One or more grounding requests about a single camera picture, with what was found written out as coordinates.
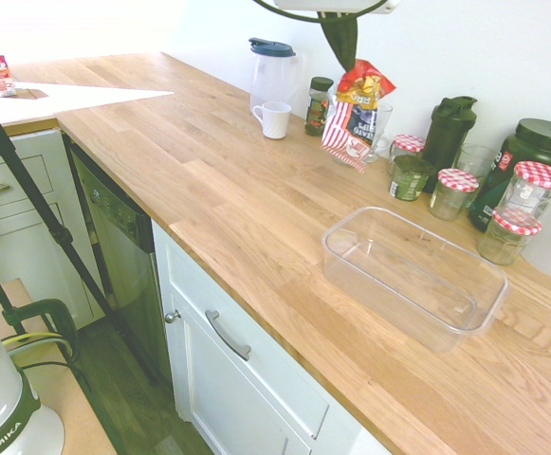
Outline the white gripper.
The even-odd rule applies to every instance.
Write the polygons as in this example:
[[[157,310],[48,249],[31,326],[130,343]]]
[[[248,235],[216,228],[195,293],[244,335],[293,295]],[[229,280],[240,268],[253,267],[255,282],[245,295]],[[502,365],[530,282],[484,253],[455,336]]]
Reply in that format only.
[[[348,13],[368,10],[374,14],[391,13],[400,0],[275,0],[283,10],[318,11],[321,29],[344,70],[354,68],[358,45],[358,20]]]

